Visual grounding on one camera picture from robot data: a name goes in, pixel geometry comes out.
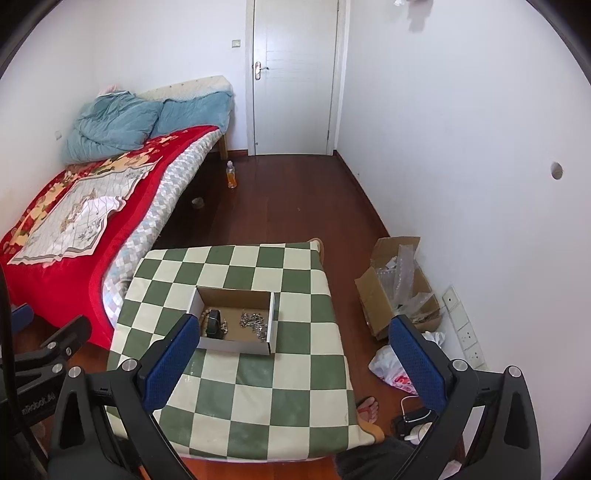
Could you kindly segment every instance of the person's leg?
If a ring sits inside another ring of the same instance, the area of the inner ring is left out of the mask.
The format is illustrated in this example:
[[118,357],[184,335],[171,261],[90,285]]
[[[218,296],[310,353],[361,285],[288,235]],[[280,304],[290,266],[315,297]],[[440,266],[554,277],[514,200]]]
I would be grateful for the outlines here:
[[[378,409],[375,398],[363,400],[357,407],[360,421],[375,423]],[[413,451],[408,443],[388,437],[382,443],[338,453],[335,456],[336,470],[343,480],[390,480]]]

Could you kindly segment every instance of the wall hole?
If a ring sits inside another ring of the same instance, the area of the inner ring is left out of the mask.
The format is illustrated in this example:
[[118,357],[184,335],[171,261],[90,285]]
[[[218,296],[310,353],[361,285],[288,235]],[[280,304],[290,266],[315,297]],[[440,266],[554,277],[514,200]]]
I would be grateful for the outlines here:
[[552,163],[550,171],[552,172],[552,178],[555,180],[560,180],[562,178],[562,174],[564,173],[562,165],[556,161]]

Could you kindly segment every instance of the white wall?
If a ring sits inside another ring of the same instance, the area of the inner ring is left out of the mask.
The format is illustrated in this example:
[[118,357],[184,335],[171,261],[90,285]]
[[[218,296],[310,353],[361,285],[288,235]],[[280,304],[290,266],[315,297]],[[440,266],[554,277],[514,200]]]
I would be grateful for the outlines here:
[[[0,79],[0,232],[10,230],[63,166],[63,141],[96,94],[92,0],[64,0],[27,38]],[[63,138],[56,141],[55,132]]]
[[591,422],[591,86],[525,0],[393,3],[351,2],[337,147],[489,367],[524,371],[550,479]]
[[[133,92],[224,75],[234,89],[229,148],[247,148],[246,0],[100,0],[96,74]],[[242,40],[241,48],[231,48]]]

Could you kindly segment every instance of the gray pants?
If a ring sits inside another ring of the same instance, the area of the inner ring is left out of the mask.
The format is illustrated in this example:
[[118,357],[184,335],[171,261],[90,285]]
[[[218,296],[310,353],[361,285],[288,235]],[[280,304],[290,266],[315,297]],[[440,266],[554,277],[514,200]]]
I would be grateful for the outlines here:
[[392,480],[413,451],[407,442],[387,437],[377,445],[338,453],[336,471],[343,480]]

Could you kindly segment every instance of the baseboard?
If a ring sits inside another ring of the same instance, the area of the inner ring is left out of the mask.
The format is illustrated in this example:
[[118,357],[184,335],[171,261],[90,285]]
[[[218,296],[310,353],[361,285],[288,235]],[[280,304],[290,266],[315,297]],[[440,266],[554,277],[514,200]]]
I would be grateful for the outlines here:
[[228,157],[230,158],[238,158],[238,157],[247,157],[248,150],[228,150]]
[[[218,147],[214,147],[212,148],[208,155],[211,154],[216,154],[217,156],[219,156],[219,149]],[[228,158],[232,158],[232,159],[238,159],[238,158],[244,158],[248,156],[248,150],[228,150]]]
[[355,187],[355,189],[359,193],[359,196],[363,199],[363,203],[365,204],[365,206],[367,208],[367,211],[369,213],[371,221],[374,223],[377,230],[379,230],[380,236],[381,237],[390,236],[388,231],[386,230],[386,227],[384,226],[384,223],[382,222],[382,219],[379,217],[378,212],[375,211],[374,206],[372,205],[371,201],[369,200],[368,196],[366,195],[365,191],[363,190],[363,188],[361,187],[359,182],[357,181],[357,178],[355,177],[353,172],[350,170],[349,166],[345,163],[343,157],[341,157],[340,153],[336,150],[333,151],[333,156],[335,156],[336,158],[339,159],[339,162],[340,162],[341,166],[343,167],[344,171],[347,173],[349,180],[351,181],[351,183],[353,184],[353,186]]

